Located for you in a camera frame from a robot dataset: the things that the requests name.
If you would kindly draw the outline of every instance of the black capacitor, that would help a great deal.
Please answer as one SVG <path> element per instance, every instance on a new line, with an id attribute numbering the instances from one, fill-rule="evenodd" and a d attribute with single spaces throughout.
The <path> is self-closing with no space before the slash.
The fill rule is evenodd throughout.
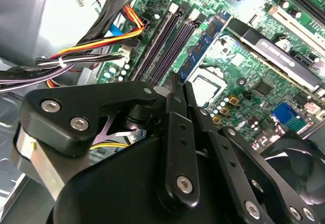
<path id="1" fill-rule="evenodd" d="M 287 9 L 289 7 L 289 2 L 286 0 L 279 0 L 278 5 L 283 9 Z"/>
<path id="2" fill-rule="evenodd" d="M 320 62 L 320 58 L 313 53 L 310 53 L 308 55 L 308 58 L 311 59 L 314 63 Z"/>
<path id="3" fill-rule="evenodd" d="M 290 11 L 290 15 L 293 18 L 301 18 L 302 13 L 300 11 L 296 10 L 296 9 L 292 9 Z"/>

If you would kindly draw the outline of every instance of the green circuit board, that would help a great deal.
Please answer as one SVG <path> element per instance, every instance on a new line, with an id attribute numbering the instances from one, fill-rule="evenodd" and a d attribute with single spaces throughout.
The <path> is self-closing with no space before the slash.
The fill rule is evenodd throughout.
<path id="1" fill-rule="evenodd" d="M 280 0 L 255 0 L 253 3 L 249 3 L 249 5 L 246 3 L 246 5 L 239 6 L 235 5 L 231 0 L 136 0 L 133 6 L 135 12 L 142 18 L 149 21 L 149 24 L 145 31 L 138 37 L 140 43 L 131 53 L 131 67 L 124 76 L 124 81 L 131 79 L 132 74 L 139 66 L 139 63 L 141 63 L 144 54 L 147 52 L 150 44 L 152 43 L 152 37 L 156 32 L 159 31 L 159 27 L 161 26 L 171 3 L 181 5 L 183 2 L 186 2 L 191 6 L 189 12 L 193 9 L 197 9 L 207 18 L 190 37 L 189 41 L 183 47 L 182 51 L 170 67 L 169 72 L 177 72 L 183 65 L 191 51 L 191 48 L 196 45 L 202 33 L 207 28 L 209 18 L 214 16 L 218 10 L 227 11 L 233 16 L 233 18 L 238 18 L 245 23 L 250 23 L 250 26 L 257 29 L 270 40 L 273 40 L 278 34 L 286 36 L 291 43 L 291 50 L 295 50 L 306 56 L 311 52 L 317 54 L 317 52 L 315 52 L 308 44 L 304 43 L 301 39 L 299 39 L 299 37 L 288 31 L 284 26 L 279 24 L 275 19 L 267 14 L 272 6 L 278 5 L 279 1 Z M 289 7 L 286 9 L 288 12 L 292 9 L 299 10 L 299 8 L 290 0 L 287 1 L 289 2 Z M 310 1 L 322 9 L 325 8 L 325 0 Z M 315 34 L 321 41 L 325 40 L 325 30 L 307 14 L 302 12 L 302 16 L 297 19 L 297 21 Z M 122 27 L 122 31 L 126 33 L 132 30 L 134 27 L 134 24 L 126 22 Z M 225 30 L 223 35 L 227 36 L 228 32 Z M 166 46 L 172 42 L 172 40 L 173 35 L 171 35 L 167 40 Z M 119 46 L 115 46 L 113 51 L 117 51 L 118 49 Z M 220 51 L 216 52 L 216 50 L 218 50 L 218 48 L 210 47 L 203 59 L 204 65 L 210 68 L 212 67 L 214 69 L 220 69 L 220 71 L 223 73 L 223 80 L 227 83 L 227 88 L 223 91 L 222 95 L 220 95 L 218 99 L 208 106 L 207 109 L 211 114 L 213 114 L 213 111 L 215 111 L 216 107 L 219 106 L 220 101 L 224 97 L 229 97 L 231 95 L 240 100 L 237 107 L 228 107 L 229 113 L 227 116 L 220 116 L 221 120 L 220 123 L 218 123 L 218 127 L 224 125 L 237 126 L 240 123 L 238 117 L 236 116 L 238 113 L 242 114 L 245 118 L 250 118 L 252 115 L 255 115 L 257 116 L 258 120 L 267 119 L 268 121 L 272 121 L 270 118 L 270 113 L 279 104 L 282 102 L 289 102 L 295 105 L 293 97 L 301 92 L 301 89 L 294 86 L 274 69 L 271 69 L 269 66 L 262 63 L 260 59 L 253 56 L 245 47 L 234 41 L 233 45 L 231 46 L 230 53 L 227 55 Z M 239 55 L 242 61 L 240 64 L 235 65 L 235 62 L 232 62 L 232 59 L 236 57 L 236 55 Z M 108 72 L 110 67 L 115 67 L 117 73 L 110 78 L 106 78 L 104 74 Z M 121 69 L 122 68 L 118 67 L 114 63 L 105 63 L 99 75 L 98 83 L 118 81 L 117 77 L 119 76 L 119 71 Z M 310 70 L 317 74 L 321 79 L 325 78 L 324 63 L 319 63 L 316 66 L 312 66 Z M 245 86 L 238 86 L 236 84 L 239 78 L 245 78 L 247 80 Z M 250 101 L 244 100 L 242 92 L 244 90 L 251 92 L 254 86 L 256 86 L 256 84 L 261 80 L 269 84 L 272 87 L 272 91 L 266 96 L 251 93 L 252 99 Z M 250 141 L 253 141 L 258 133 L 249 127 L 243 127 L 241 132 L 243 135 L 245 135 L 246 139 Z"/>

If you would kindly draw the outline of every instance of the black mounting arm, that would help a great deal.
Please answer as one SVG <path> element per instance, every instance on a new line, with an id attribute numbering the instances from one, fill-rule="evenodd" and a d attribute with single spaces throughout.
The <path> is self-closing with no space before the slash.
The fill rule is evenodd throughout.
<path id="1" fill-rule="evenodd" d="M 56 199 L 49 223 L 319 223 L 238 132 L 218 132 L 175 74 L 155 89 L 124 82 L 36 90 L 20 123 L 14 152 Z M 148 133 L 89 167 L 103 128 Z"/>

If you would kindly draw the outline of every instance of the electronic component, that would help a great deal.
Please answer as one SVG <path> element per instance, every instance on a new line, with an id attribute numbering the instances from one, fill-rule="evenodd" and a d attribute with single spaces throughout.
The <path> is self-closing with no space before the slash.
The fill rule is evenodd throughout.
<path id="1" fill-rule="evenodd" d="M 237 79 L 236 83 L 237 83 L 237 85 L 239 87 L 243 87 L 243 86 L 246 85 L 247 79 L 246 78 L 239 78 L 239 79 Z"/>
<path id="2" fill-rule="evenodd" d="M 260 80 L 254 87 L 254 91 L 263 96 L 267 96 L 272 90 L 273 87 L 264 80 Z"/>
<path id="3" fill-rule="evenodd" d="M 320 26 L 325 28 L 325 13 L 310 0 L 291 0 Z"/>
<path id="4" fill-rule="evenodd" d="M 235 8 L 235 11 L 248 22 L 264 6 L 265 0 L 225 0 Z"/>
<path id="5" fill-rule="evenodd" d="M 202 61 L 209 46 L 221 34 L 230 20 L 231 15 L 225 11 L 218 11 L 216 16 L 211 19 L 206 31 L 178 71 L 182 82 L 188 80 L 188 77 Z"/>
<path id="6" fill-rule="evenodd" d="M 302 54 L 300 54 L 297 51 L 293 50 L 292 52 L 290 52 L 290 55 L 292 55 L 297 61 L 299 61 L 301 64 L 303 64 L 307 67 L 311 67 L 314 64 L 314 62 L 312 60 L 303 56 Z"/>
<path id="7" fill-rule="evenodd" d="M 216 74 L 207 70 L 197 68 L 189 78 L 192 83 L 194 95 L 198 106 L 206 106 L 215 101 L 227 87 L 225 81 Z"/>
<path id="8" fill-rule="evenodd" d="M 295 19 L 301 18 L 301 15 L 302 15 L 302 13 L 300 11 L 297 11 L 295 9 L 290 10 L 289 13 L 290 13 L 291 17 L 293 17 Z"/>
<path id="9" fill-rule="evenodd" d="M 298 113 L 287 103 L 281 103 L 274 111 L 274 116 L 281 124 L 287 126 L 289 129 L 298 132 L 306 126 L 306 122 Z"/>
<path id="10" fill-rule="evenodd" d="M 315 91 L 321 80 L 257 30 L 233 18 L 227 28 L 253 51 L 265 57 L 302 86 Z"/>
<path id="11" fill-rule="evenodd" d="M 240 100 L 234 96 L 234 95 L 231 95 L 230 98 L 229 98 L 229 104 L 233 105 L 233 106 L 236 106 L 238 105 L 240 102 Z"/>
<path id="12" fill-rule="evenodd" d="M 268 14 L 275 18 L 293 34 L 295 34 L 299 39 L 306 42 L 315 51 L 325 56 L 325 47 L 322 41 L 312 34 L 311 31 L 292 18 L 289 14 L 287 14 L 283 9 L 279 7 L 272 7 Z"/>
<path id="13" fill-rule="evenodd" d="M 197 9 L 194 9 L 191 12 L 188 21 L 181 26 L 180 30 L 173 38 L 173 41 L 169 44 L 168 48 L 164 50 L 165 53 L 159 59 L 157 66 L 153 69 L 149 80 L 147 80 L 147 83 L 150 86 L 156 86 L 161 82 L 189 38 L 205 19 L 206 16 L 200 13 Z M 196 46 L 195 51 L 199 50 L 200 46 Z"/>
<path id="14" fill-rule="evenodd" d="M 276 46 L 288 53 L 291 50 L 291 42 L 287 39 L 279 40 L 275 43 Z"/>
<path id="15" fill-rule="evenodd" d="M 216 124 L 216 125 L 219 125 L 221 123 L 221 118 L 218 117 L 218 116 L 215 116 L 213 119 L 212 119 L 213 123 Z"/>
<path id="16" fill-rule="evenodd" d="M 283 9 L 287 9 L 289 7 L 289 2 L 286 0 L 279 0 L 278 5 Z"/>
<path id="17" fill-rule="evenodd" d="M 133 80 L 142 80 L 147 76 L 148 69 L 156 59 L 159 51 L 162 49 L 166 40 L 175 29 L 178 20 L 182 17 L 183 13 L 189 8 L 189 5 L 185 2 L 182 3 L 181 7 L 172 3 L 169 7 L 169 12 L 166 20 L 162 24 L 160 32 L 153 38 L 152 44 L 149 50 L 145 53 L 143 60 L 140 63 L 136 73 L 133 75 Z"/>
<path id="18" fill-rule="evenodd" d="M 221 115 L 227 116 L 230 110 L 227 107 L 223 107 L 219 112 Z"/>

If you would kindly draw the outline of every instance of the screw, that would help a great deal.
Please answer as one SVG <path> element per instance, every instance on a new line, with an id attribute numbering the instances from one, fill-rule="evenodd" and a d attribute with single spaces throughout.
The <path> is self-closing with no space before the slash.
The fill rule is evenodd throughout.
<path id="1" fill-rule="evenodd" d="M 310 219 L 311 221 L 315 221 L 315 217 L 310 212 L 310 210 L 308 210 L 307 208 L 303 208 L 303 210 L 308 219 Z"/>
<path id="2" fill-rule="evenodd" d="M 41 107 L 44 111 L 50 113 L 58 112 L 61 109 L 60 104 L 52 100 L 43 101 Z"/>
<path id="3" fill-rule="evenodd" d="M 202 113 L 203 115 L 205 115 L 205 116 L 208 115 L 208 112 L 207 112 L 206 110 L 201 109 L 200 111 L 201 111 L 201 113 Z"/>
<path id="4" fill-rule="evenodd" d="M 190 194 L 193 191 L 193 185 L 191 181 L 184 176 L 179 176 L 177 178 L 177 186 L 185 194 Z"/>
<path id="5" fill-rule="evenodd" d="M 254 205 L 252 202 L 250 201 L 246 201 L 245 202 L 245 207 L 246 210 L 248 211 L 248 213 L 256 220 L 258 220 L 260 218 L 260 213 L 258 208 L 256 207 L 256 205 Z"/>
<path id="6" fill-rule="evenodd" d="M 78 131 L 85 131 L 89 128 L 88 121 L 82 117 L 72 118 L 72 120 L 70 121 L 70 125 L 73 129 Z"/>
<path id="7" fill-rule="evenodd" d="M 143 89 L 146 93 L 148 93 L 148 94 L 151 94 L 152 93 L 152 91 L 149 89 L 149 88 L 144 88 Z"/>
<path id="8" fill-rule="evenodd" d="M 301 220 L 301 215 L 299 214 L 299 212 L 292 206 L 290 206 L 290 211 L 291 214 L 297 219 L 297 220 Z"/>
<path id="9" fill-rule="evenodd" d="M 233 135 L 233 136 L 235 136 L 235 135 L 236 135 L 235 131 L 234 131 L 234 130 L 232 130 L 232 129 L 228 129 L 228 132 L 229 132 L 231 135 Z"/>
<path id="10" fill-rule="evenodd" d="M 177 102 L 182 102 L 182 100 L 178 97 L 178 96 L 174 96 L 174 99 L 177 101 Z"/>

